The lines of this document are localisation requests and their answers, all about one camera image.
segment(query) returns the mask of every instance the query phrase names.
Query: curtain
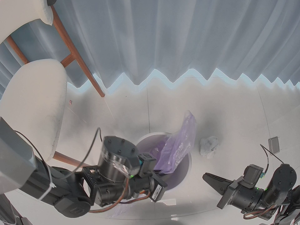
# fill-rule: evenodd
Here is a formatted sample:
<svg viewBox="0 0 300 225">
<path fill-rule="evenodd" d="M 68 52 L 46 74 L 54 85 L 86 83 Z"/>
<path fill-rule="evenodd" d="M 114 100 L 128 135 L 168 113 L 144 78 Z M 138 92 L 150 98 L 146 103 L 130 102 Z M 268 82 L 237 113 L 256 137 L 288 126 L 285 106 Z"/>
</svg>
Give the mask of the curtain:
<svg viewBox="0 0 300 225">
<path fill-rule="evenodd" d="M 157 69 L 171 82 L 193 68 L 208 79 L 216 68 L 238 79 L 261 74 L 300 80 L 300 0 L 57 0 L 55 9 L 92 73 L 108 88 L 125 73 L 140 84 Z M 29 61 L 69 51 L 40 20 L 12 34 Z M 22 65 L 0 46 L 0 93 Z M 69 81 L 87 80 L 76 61 Z"/>
</svg>

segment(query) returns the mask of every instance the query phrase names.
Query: white crumpled trash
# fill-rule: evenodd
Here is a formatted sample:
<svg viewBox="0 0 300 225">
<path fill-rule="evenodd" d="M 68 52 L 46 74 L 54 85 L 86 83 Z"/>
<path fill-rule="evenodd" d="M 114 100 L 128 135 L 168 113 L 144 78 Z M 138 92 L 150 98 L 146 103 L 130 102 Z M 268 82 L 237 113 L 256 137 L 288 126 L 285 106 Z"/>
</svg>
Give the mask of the white crumpled trash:
<svg viewBox="0 0 300 225">
<path fill-rule="evenodd" d="M 218 138 L 211 136 L 209 138 L 202 138 L 200 140 L 200 154 L 208 159 L 211 159 L 215 155 L 215 150 L 218 148 Z"/>
</svg>

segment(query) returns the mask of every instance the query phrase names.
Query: barcode label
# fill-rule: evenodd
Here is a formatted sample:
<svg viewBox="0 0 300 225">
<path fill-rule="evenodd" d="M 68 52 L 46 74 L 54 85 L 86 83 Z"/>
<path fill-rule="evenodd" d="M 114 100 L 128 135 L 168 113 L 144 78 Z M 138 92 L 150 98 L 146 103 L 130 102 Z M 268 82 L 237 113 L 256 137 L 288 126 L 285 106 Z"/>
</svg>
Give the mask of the barcode label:
<svg viewBox="0 0 300 225">
<path fill-rule="evenodd" d="M 157 196 L 159 195 L 160 191 L 162 189 L 162 186 L 160 186 L 159 184 L 157 185 L 153 195 L 152 195 L 152 198 L 153 200 L 156 200 Z"/>
</svg>

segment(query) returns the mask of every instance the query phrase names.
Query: purple garbage bag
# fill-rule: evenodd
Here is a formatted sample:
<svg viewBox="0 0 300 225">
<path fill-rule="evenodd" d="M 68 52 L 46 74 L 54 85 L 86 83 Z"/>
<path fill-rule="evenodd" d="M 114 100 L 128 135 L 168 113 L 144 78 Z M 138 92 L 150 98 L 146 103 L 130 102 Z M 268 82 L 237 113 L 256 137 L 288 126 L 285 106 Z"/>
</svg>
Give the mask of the purple garbage bag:
<svg viewBox="0 0 300 225">
<path fill-rule="evenodd" d="M 166 136 L 150 151 L 158 161 L 154 170 L 160 170 L 160 174 L 173 173 L 185 155 L 194 147 L 196 129 L 196 119 L 190 111 L 187 111 L 180 130 Z"/>
</svg>

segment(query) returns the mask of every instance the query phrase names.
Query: wooden chair frame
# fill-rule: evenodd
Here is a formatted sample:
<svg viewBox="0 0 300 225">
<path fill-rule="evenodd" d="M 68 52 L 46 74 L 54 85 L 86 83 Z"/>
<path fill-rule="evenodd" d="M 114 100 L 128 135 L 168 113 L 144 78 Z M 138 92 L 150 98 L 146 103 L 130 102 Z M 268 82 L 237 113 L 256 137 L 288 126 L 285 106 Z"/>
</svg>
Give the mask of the wooden chair frame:
<svg viewBox="0 0 300 225">
<path fill-rule="evenodd" d="M 47 0 L 47 4 L 48 4 L 48 6 L 51 6 L 51 9 L 53 12 L 53 25 L 56 28 L 56 30 L 58 31 L 59 35 L 61 36 L 62 40 L 64 41 L 64 43 L 66 44 L 66 46 L 68 47 L 68 49 L 70 51 L 70 54 L 61 61 L 62 65 L 64 67 L 66 67 L 71 62 L 76 60 L 78 65 L 81 67 L 82 71 L 85 73 L 85 75 L 90 80 L 91 84 L 95 87 L 96 91 L 99 93 L 99 95 L 101 97 L 104 97 L 105 96 L 104 92 L 102 91 L 99 84 L 93 77 L 91 71 L 88 69 L 87 65 L 85 64 L 84 60 L 82 59 L 81 55 L 79 54 L 77 48 L 75 47 L 74 43 L 72 42 L 69 34 L 67 33 L 64 25 L 62 24 L 62 21 L 60 20 L 57 12 L 53 6 L 55 2 L 56 2 L 56 0 Z M 26 58 L 26 56 L 20 50 L 20 48 L 15 43 L 15 41 L 13 40 L 11 35 L 9 35 L 6 38 L 6 41 L 9 43 L 9 45 L 12 47 L 12 49 L 15 51 L 15 53 L 20 57 L 20 59 L 24 62 L 24 64 L 29 63 L 29 60 Z M 54 153 L 53 159 L 76 166 L 76 167 L 80 164 L 80 161 L 70 158 L 68 156 L 65 156 L 56 151 Z M 84 167 L 84 166 L 90 166 L 90 165 L 84 163 L 81 167 Z"/>
</svg>

